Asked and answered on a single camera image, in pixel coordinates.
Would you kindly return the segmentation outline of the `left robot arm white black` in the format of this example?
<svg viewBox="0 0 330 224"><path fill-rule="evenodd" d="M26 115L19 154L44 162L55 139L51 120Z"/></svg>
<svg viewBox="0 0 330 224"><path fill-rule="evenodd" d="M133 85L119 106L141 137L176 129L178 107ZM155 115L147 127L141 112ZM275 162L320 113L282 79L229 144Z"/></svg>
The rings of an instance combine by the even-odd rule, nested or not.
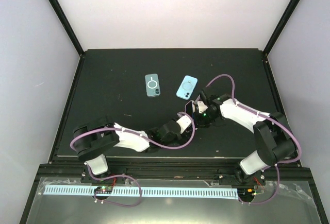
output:
<svg viewBox="0 0 330 224"><path fill-rule="evenodd" d="M182 116L159 128L136 131L118 123L111 123L106 116L75 129L70 148L77 153L80 161L90 167L93 177L98 182L106 182L111 175L106 151L119 147L136 152L155 152L181 140L190 125L190 119Z"/></svg>

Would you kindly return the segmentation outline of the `dark blue phone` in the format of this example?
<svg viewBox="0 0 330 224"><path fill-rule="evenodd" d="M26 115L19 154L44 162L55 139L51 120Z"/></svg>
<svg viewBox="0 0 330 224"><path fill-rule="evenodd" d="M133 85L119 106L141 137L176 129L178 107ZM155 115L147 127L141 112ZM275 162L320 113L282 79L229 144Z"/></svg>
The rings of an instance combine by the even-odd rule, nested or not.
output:
<svg viewBox="0 0 330 224"><path fill-rule="evenodd" d="M188 114L191 118L193 118L194 112L195 112L195 105L194 101L191 100L185 104L185 113Z"/></svg>

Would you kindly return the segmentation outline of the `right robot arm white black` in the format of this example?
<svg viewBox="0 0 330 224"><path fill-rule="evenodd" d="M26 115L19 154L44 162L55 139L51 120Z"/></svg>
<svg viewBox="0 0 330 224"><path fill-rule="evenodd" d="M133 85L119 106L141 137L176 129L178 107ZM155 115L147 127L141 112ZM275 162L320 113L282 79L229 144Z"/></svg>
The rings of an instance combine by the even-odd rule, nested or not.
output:
<svg viewBox="0 0 330 224"><path fill-rule="evenodd" d="M252 132L256 150L244 158L234 169L238 184L247 184L253 174L271 167L298 151L286 117L279 113L255 110L228 94L215 93L212 87L204 87L199 94L201 104L195 104L194 119L199 126L209 126L217 118L230 119Z"/></svg>

